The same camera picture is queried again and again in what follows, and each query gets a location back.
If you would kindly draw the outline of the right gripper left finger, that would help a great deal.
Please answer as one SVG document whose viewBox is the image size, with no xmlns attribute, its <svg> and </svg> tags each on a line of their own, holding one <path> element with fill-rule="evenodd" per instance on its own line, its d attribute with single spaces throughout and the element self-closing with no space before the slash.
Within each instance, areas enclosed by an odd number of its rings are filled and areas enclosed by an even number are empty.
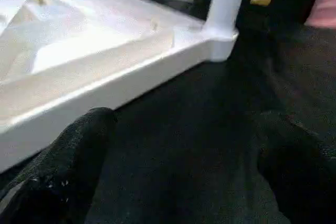
<svg viewBox="0 0 336 224">
<path fill-rule="evenodd" d="M 1 223 L 84 223 L 117 119 L 93 108 L 1 190 Z"/>
</svg>

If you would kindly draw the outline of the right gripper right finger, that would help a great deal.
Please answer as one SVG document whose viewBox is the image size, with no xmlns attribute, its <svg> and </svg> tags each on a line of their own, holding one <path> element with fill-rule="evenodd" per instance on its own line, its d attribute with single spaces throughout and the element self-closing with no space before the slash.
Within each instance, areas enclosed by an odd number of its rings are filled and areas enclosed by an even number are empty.
<svg viewBox="0 0 336 224">
<path fill-rule="evenodd" d="M 335 142 L 290 114 L 253 113 L 257 169 L 291 223 L 335 223 Z"/>
</svg>

